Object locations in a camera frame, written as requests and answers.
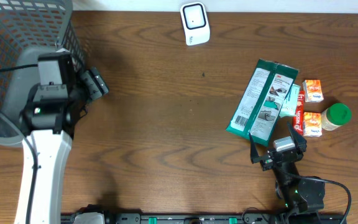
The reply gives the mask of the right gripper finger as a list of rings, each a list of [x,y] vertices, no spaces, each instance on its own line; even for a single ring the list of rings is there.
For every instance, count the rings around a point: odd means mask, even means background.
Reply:
[[[256,149],[256,145],[255,145],[255,142],[253,140],[251,133],[249,133],[249,140],[250,140],[250,160],[251,160],[251,163],[255,164],[260,161],[260,156]]]
[[[307,140],[300,135],[289,122],[287,123],[287,126],[295,147],[301,152],[306,152]]]

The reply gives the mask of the red white packet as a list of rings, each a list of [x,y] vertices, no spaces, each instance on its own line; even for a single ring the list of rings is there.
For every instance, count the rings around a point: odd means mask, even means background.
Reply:
[[[292,122],[292,126],[294,130],[300,135],[303,135],[304,102],[305,102],[305,92],[303,90],[300,90],[296,102],[295,116],[293,117],[293,122]]]

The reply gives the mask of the orange juice carton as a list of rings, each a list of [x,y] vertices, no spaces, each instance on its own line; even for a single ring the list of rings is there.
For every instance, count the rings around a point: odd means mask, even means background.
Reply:
[[[320,80],[305,80],[303,90],[305,91],[306,102],[318,103],[324,100]]]
[[[303,113],[303,135],[309,137],[320,137],[322,135],[320,113]]]

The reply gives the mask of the teal white snack pouch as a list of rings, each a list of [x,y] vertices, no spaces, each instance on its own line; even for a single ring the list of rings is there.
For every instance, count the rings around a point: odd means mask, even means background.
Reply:
[[[290,92],[283,102],[279,117],[283,118],[286,116],[295,116],[299,93],[300,86],[293,84],[290,88]]]

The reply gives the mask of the green lid jar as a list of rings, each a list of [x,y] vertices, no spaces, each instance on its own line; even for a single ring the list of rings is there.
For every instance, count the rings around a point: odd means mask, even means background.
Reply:
[[[345,124],[352,118],[352,112],[343,103],[335,103],[321,113],[321,126],[326,131],[333,131]]]

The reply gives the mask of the green sponge pack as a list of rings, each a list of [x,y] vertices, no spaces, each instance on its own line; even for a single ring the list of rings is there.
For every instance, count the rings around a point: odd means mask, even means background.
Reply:
[[[226,131],[268,146],[285,98],[297,76],[298,70],[293,67],[258,60]]]

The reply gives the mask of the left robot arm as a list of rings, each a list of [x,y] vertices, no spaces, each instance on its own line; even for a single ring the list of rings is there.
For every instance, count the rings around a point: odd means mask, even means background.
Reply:
[[[38,83],[20,113],[24,166],[15,223],[60,223],[63,176],[75,126],[109,88],[96,68],[72,81]]]

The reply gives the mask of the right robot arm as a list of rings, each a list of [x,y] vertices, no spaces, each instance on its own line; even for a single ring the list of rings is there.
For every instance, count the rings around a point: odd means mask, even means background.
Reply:
[[[318,210],[324,208],[325,184],[318,177],[302,177],[296,162],[306,152],[307,140],[289,124],[289,137],[274,141],[274,147],[263,156],[256,150],[256,138],[250,138],[250,159],[263,171],[272,170],[276,178],[276,193],[284,199],[286,209],[268,218],[268,223],[318,223]]]

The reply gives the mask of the white barcode scanner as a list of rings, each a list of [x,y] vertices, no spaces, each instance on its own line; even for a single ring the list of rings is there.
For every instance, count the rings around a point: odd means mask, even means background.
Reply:
[[[207,43],[210,39],[206,8],[202,2],[191,2],[181,6],[181,21],[187,46]]]

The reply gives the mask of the grey plastic mesh basket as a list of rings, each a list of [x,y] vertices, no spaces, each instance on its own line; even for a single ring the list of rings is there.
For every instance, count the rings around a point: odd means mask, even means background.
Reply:
[[[19,122],[30,89],[39,83],[34,66],[41,54],[66,49],[75,70],[85,67],[71,0],[0,0],[0,111]]]

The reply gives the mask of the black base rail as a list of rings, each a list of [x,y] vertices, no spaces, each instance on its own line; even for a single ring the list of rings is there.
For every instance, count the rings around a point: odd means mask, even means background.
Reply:
[[[269,214],[247,212],[245,215],[141,215],[138,213],[107,212],[91,214],[92,221],[81,213],[61,214],[61,223],[112,223],[112,224],[242,224],[242,223],[269,223]],[[284,223],[279,216],[274,223]],[[340,223],[342,215],[293,215],[289,217],[289,223]]]

